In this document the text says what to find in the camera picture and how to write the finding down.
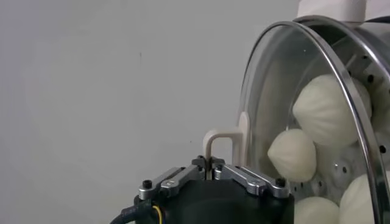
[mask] yellow wire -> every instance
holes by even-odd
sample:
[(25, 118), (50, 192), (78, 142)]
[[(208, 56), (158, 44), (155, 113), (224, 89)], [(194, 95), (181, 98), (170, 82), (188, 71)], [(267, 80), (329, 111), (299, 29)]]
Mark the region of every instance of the yellow wire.
[(158, 213), (158, 224), (163, 224), (163, 213), (161, 212), (160, 208), (158, 206), (156, 206), (156, 205), (153, 205), (153, 208)]

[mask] metal bracket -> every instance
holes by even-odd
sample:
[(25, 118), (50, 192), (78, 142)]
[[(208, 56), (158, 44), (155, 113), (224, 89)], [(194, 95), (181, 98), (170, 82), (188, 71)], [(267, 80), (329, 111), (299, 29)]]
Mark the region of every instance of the metal bracket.
[(189, 180), (204, 180), (205, 170), (199, 170), (196, 165), (190, 165), (171, 179), (161, 183), (161, 189), (166, 192), (167, 197), (173, 197), (179, 193), (180, 188)]
[(266, 175), (257, 174), (245, 168), (233, 165), (219, 165), (214, 170), (216, 180), (235, 180), (246, 188), (250, 194), (261, 196), (264, 190), (269, 190), (276, 198), (287, 198), (290, 195), (285, 180), (277, 180)]
[(164, 180), (173, 177), (174, 175), (178, 174), (180, 171), (182, 171), (179, 167), (173, 167), (170, 168), (168, 171), (157, 177), (156, 179), (152, 180), (152, 187), (145, 188), (144, 186), (140, 186), (138, 188), (138, 196), (141, 200), (147, 200), (150, 198), (153, 198), (158, 191), (160, 190), (161, 182)]

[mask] white wall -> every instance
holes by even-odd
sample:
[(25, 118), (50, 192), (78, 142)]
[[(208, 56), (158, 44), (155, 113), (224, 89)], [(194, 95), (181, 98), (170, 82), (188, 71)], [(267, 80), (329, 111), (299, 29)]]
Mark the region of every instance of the white wall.
[[(258, 34), (297, 0), (0, 1), (0, 223), (108, 223), (236, 122)], [(218, 156), (230, 159), (226, 142)]]

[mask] steamed bun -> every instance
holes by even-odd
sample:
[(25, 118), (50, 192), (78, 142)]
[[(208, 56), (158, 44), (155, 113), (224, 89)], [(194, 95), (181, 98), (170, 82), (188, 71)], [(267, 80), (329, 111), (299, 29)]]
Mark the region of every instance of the steamed bun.
[(305, 198), (295, 204), (296, 224), (338, 224), (339, 208), (332, 201), (320, 198)]
[(300, 129), (280, 133), (269, 148), (268, 157), (289, 181), (308, 181), (316, 172), (316, 148)]
[[(389, 171), (386, 171), (386, 176), (390, 177)], [(340, 224), (374, 223), (374, 213), (367, 175), (362, 175), (354, 179), (342, 195), (339, 221)]]
[[(353, 82), (371, 117), (370, 95), (361, 83)], [(302, 130), (320, 145), (341, 148), (358, 138), (349, 106), (333, 75), (320, 75), (307, 84), (300, 92), (292, 113)]]

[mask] black cable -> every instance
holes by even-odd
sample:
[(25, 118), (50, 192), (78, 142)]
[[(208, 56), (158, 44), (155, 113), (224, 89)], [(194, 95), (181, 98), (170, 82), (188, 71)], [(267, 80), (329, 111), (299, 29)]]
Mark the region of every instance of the black cable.
[(152, 200), (141, 201), (137, 205), (125, 208), (110, 224), (126, 224), (150, 214), (153, 210)]

